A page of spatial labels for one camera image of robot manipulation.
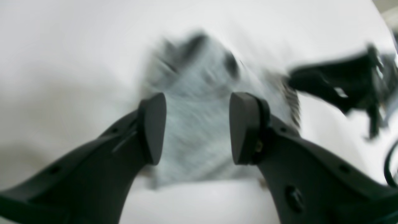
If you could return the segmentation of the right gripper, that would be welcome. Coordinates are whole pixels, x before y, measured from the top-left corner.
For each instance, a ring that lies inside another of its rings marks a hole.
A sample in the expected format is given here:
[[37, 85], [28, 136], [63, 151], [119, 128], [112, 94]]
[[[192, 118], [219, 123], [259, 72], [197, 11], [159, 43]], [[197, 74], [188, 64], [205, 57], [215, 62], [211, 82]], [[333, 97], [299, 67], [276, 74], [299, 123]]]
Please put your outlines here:
[[344, 114], [352, 109], [367, 109], [367, 140], [374, 140], [397, 111], [397, 53], [381, 54], [374, 44], [369, 44], [367, 54], [369, 58], [296, 68], [290, 73], [288, 85], [321, 98]]

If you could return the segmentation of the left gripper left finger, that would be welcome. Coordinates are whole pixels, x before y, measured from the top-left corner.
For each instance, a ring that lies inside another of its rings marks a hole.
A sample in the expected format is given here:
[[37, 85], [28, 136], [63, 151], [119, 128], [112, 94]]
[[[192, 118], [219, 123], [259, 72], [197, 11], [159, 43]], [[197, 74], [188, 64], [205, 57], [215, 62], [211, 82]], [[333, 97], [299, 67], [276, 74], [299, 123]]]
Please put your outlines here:
[[158, 165], [167, 106], [163, 93], [24, 182], [1, 191], [1, 217], [19, 224], [118, 224], [131, 185]]

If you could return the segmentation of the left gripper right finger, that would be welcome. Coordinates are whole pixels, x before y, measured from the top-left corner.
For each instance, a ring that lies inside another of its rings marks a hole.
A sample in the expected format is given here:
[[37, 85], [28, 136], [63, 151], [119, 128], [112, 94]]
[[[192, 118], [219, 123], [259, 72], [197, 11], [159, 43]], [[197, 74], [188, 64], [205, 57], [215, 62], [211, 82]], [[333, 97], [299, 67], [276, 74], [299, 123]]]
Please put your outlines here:
[[396, 224], [397, 189], [300, 137], [267, 101], [230, 97], [233, 161], [263, 175], [282, 224]]

